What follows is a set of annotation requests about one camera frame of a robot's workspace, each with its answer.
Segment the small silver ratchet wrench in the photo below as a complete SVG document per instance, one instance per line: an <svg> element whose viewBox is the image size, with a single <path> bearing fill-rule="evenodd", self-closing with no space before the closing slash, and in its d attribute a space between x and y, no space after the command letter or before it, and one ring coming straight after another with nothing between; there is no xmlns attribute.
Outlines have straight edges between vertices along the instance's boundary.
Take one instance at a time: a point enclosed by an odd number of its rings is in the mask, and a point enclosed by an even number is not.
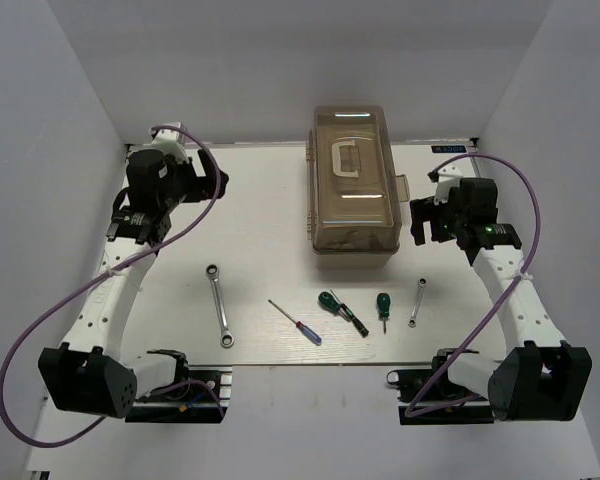
<svg viewBox="0 0 600 480"><path fill-rule="evenodd" d="M415 328L417 325L417 316L418 316L418 312L420 309L420 305L422 302L422 298L423 298L423 294L424 294L424 290L425 290L426 286L427 286L427 280L425 278L420 278L418 280L417 292L416 292L416 296L415 296L415 300L414 300L414 305L413 305L412 312L411 312L411 315L408 320L408 325L411 328Z"/></svg>

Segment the beige cantilever toolbox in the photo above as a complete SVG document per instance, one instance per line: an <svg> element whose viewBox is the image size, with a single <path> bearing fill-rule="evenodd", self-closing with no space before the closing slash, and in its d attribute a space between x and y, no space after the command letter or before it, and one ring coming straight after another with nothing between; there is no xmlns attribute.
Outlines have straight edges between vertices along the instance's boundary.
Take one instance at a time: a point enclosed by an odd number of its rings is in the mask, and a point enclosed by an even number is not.
<svg viewBox="0 0 600 480"><path fill-rule="evenodd" d="M408 180L379 106L319 106L306 144L307 237L321 270L382 268L400 247Z"/></svg>

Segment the black green precision screwdriver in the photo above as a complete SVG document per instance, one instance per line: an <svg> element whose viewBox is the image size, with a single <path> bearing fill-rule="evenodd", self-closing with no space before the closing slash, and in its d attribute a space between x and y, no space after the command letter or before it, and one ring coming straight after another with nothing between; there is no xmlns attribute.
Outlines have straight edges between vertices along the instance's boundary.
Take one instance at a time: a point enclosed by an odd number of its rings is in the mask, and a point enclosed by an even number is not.
<svg viewBox="0 0 600 480"><path fill-rule="evenodd" d="M346 320L350 321L362 338L366 338L369 335L369 331L364 326L362 321L353 313L353 311L344 302L342 302L337 297L333 290L331 290L330 293L333 297L334 303L337 306L336 312L343 316Z"/></svg>

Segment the red blue handle screwdriver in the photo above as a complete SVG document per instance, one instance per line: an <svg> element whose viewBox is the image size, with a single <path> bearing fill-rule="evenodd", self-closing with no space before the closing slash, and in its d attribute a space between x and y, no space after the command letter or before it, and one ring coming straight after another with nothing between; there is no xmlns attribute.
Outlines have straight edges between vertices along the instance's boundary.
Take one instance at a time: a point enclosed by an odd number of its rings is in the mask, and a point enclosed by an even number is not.
<svg viewBox="0 0 600 480"><path fill-rule="evenodd" d="M270 305L272 305L278 312L280 312L285 318L287 318L289 321L291 321L294 324L294 326L296 327L296 329L299 330L302 333L302 335L306 339L308 339L312 344L314 344L316 346L322 345L322 338L314 330L312 330L309 326L307 326L306 324L302 323L299 320L296 320L294 317L292 317L287 311L285 311L283 308L281 308L273 300L268 299L268 303Z"/></svg>

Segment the large silver ratchet wrench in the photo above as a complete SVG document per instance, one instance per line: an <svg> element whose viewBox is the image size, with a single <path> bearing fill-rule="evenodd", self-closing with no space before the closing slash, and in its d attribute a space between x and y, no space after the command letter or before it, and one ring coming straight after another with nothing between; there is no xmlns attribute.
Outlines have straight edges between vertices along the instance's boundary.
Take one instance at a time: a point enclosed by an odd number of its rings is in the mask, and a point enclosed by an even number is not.
<svg viewBox="0 0 600 480"><path fill-rule="evenodd" d="M220 269L216 264L210 264L205 270L206 276L210 281L212 296L218 316L218 322L220 327L220 345L224 349L232 348L235 339L229 328L226 311L223 303L222 291L220 287L219 277Z"/></svg>

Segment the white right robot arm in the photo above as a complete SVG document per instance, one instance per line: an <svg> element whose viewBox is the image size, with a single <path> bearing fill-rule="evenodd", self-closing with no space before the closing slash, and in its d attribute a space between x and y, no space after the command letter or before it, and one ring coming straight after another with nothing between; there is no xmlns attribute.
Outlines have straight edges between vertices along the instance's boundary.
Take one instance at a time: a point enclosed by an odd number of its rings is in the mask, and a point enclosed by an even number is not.
<svg viewBox="0 0 600 480"><path fill-rule="evenodd" d="M434 196L410 204L411 233L417 244L431 229L436 242L453 240L485 286L499 320L506 356L494 360L460 347L438 358L416 394L433 388L452 399L466 391L489 403L500 421L570 421L578 410L592 360L584 347L570 345L552 323L531 277L514 227L497 220L495 182L436 174Z"/></svg>

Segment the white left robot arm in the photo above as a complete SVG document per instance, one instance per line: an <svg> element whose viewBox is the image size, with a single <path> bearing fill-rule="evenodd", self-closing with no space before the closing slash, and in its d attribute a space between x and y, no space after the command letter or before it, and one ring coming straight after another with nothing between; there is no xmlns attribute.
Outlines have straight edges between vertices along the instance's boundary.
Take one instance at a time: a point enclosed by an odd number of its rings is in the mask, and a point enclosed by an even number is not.
<svg viewBox="0 0 600 480"><path fill-rule="evenodd" d="M123 333L133 303L157 259L156 245L171 228L171 213L182 203L208 202L224 195L227 175L198 150L204 173L187 154L157 148L133 152L127 185L115 197L100 271L105 280L89 288L78 318L56 348L44 348L38 369L62 411L124 418L135 400L156 389L179 399L191 387L186 357L151 350L125 365Z"/></svg>

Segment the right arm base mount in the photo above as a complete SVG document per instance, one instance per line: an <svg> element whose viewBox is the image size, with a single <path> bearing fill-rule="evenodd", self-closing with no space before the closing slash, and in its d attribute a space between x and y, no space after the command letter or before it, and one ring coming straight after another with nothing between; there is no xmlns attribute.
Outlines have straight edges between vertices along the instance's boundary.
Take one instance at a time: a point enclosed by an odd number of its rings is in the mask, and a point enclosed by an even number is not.
<svg viewBox="0 0 600 480"><path fill-rule="evenodd" d="M465 387L452 384L444 374L427 391L417 408L438 406L445 402L457 404L415 417L407 417L406 410L429 378L451 356L453 349L441 349L431 363L391 370L386 375L386 384L398 392L398 412L401 426L441 426L441 425L486 425L493 424L494 417L488 401L482 397L466 403L458 401L471 395Z"/></svg>

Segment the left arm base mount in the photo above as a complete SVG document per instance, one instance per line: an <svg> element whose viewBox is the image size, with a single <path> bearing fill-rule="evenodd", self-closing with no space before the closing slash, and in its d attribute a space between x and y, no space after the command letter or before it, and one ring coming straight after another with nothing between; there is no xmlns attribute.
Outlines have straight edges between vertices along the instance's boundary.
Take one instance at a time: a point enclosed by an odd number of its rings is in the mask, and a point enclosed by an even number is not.
<svg viewBox="0 0 600 480"><path fill-rule="evenodd" d="M227 413L233 368L191 367L189 384L162 395L137 400L125 422L129 424L207 424L218 425Z"/></svg>

